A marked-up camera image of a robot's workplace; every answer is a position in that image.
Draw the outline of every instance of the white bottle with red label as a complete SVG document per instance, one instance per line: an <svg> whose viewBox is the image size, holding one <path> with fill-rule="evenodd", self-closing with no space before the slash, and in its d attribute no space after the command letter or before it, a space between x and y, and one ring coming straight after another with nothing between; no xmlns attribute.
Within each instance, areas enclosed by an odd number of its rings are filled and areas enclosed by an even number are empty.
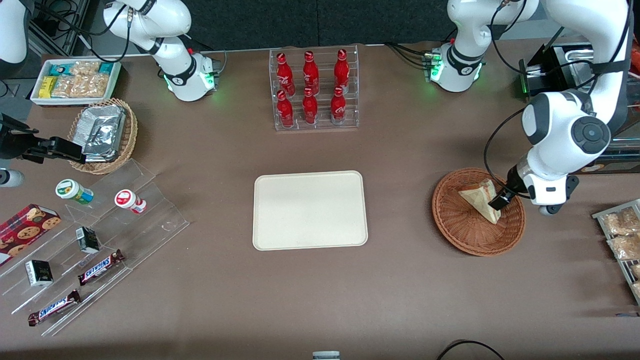
<svg viewBox="0 0 640 360"><path fill-rule="evenodd" d="M344 123L344 111L347 102L342 96L342 88L336 86L333 89L333 98L331 99L331 122L333 125L342 125Z"/></svg>
<svg viewBox="0 0 640 360"><path fill-rule="evenodd" d="M117 206L142 214L147 209L147 202L131 190L120 190L114 199Z"/></svg>
<svg viewBox="0 0 640 360"><path fill-rule="evenodd" d="M284 90L287 97L292 97L296 93L296 85L293 84L293 71L287 64L287 57L283 53L276 55L276 61L278 62L278 82L280 88Z"/></svg>
<svg viewBox="0 0 640 360"><path fill-rule="evenodd" d="M347 51L345 49L338 50L338 62L333 68L335 77L335 86L342 88L342 93L349 92L349 63L347 62Z"/></svg>

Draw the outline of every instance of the cookie box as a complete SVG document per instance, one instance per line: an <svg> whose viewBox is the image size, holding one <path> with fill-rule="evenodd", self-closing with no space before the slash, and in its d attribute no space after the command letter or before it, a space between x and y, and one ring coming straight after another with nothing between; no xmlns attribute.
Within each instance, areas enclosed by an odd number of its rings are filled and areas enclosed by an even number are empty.
<svg viewBox="0 0 640 360"><path fill-rule="evenodd" d="M0 225L0 266L61 222L57 212L30 204Z"/></svg>
<svg viewBox="0 0 640 360"><path fill-rule="evenodd" d="M50 74L52 67L57 65L62 65L66 63L73 63L74 61L100 61L97 58L65 58L65 59L53 59L47 60L42 65L40 69L40 74L38 75L38 79L36 80L36 85L31 92L31 101L34 104L40 105L44 108L46 107L66 107L66 106L84 106L87 104L95 104L96 102L100 102L103 100L108 100L111 98L111 94L113 94L113 89L116 87L116 81L118 79L118 75L120 73L121 64L119 62L114 63L111 68L111 72L109 73L109 81L107 83L107 89L104 92L102 97L73 97L73 98L44 98L40 97L38 94L39 89L42 87L43 81Z"/></svg>

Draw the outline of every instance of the dark gray wall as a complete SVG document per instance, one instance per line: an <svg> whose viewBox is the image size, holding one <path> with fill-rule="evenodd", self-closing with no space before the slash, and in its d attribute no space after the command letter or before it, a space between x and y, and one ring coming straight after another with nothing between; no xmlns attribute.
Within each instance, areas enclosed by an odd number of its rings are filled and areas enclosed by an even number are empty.
<svg viewBox="0 0 640 360"><path fill-rule="evenodd" d="M184 0L189 35L215 49L440 40L447 0Z"/></svg>

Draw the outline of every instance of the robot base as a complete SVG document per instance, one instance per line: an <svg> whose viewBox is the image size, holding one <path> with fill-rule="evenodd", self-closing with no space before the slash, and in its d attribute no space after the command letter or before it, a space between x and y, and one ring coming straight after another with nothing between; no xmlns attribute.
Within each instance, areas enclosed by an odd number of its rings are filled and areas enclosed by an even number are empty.
<svg viewBox="0 0 640 360"><path fill-rule="evenodd" d="M192 57L196 60L196 71L185 85L177 86L171 84L166 76L164 77L169 90L182 101L196 101L210 91L215 91L218 86L220 61L212 60L197 53L193 54Z"/></svg>
<svg viewBox="0 0 640 360"><path fill-rule="evenodd" d="M470 88L471 84L478 79L482 64L479 64L475 70L469 67L471 72L467 75L460 75L458 70L455 69L447 59L446 54L450 47L451 44L444 44L442 47L431 50L431 58L422 57L422 63L425 66L433 67L424 70L424 77L428 83L436 83L444 90L463 92Z"/></svg>

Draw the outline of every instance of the snack tray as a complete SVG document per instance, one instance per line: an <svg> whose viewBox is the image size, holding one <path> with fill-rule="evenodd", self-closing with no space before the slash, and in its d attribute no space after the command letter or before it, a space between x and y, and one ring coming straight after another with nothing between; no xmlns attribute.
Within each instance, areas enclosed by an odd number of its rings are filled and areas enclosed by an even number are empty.
<svg viewBox="0 0 640 360"><path fill-rule="evenodd" d="M638 218L640 218L640 210L639 210L639 206L640 206L640 199L638 200L633 200L630 202L627 202L625 204L619 205L619 206L615 206L611 209L607 209L605 211L601 211L599 213L595 213L593 214L591 217L596 219L598 221L598 224L600 224L600 227L602 228L602 231L604 232L604 235L607 237L607 244L609 245L609 247L611 248L611 251L614 252L614 257L615 257L615 249L613 249L613 247L611 246L611 240L614 238L614 236L612 236L608 230L608 228L605 226L604 222L602 221L602 217L604 215L607 214L611 214L611 213L619 213L620 211L627 209L627 208L632 208L634 210L634 212L636 213L636 216ZM633 284L634 282L640 281L640 279L637 279L633 272L631 271L630 267L633 265L636 265L638 263L640 263L639 260L620 260L618 258L616 258L616 261L618 262L620 268L622 269L622 274L625 276L625 279L627 280L627 284L629 285L629 288L631 287L631 284ZM634 295L634 298L636 298L636 304L640 306L640 297L638 297L636 295L635 292L631 291Z"/></svg>
<svg viewBox="0 0 640 360"><path fill-rule="evenodd" d="M24 326L28 326L29 314L78 289L83 300L80 304L48 317L33 328L42 336L57 334L189 225L175 205L150 181L154 176L135 160L129 160L117 171L88 186L95 194L88 206L69 201L68 213L61 214L63 221L60 225L0 267L2 301L12 314L24 319ZM113 197L124 188L131 189L147 201L144 213L136 215L115 206ZM90 227L96 232L100 243L98 253L80 251L76 229L81 226ZM89 284L80 286L77 276L117 249L122 251L125 260ZM46 287L29 285L24 263L33 259L49 262L53 284Z"/></svg>

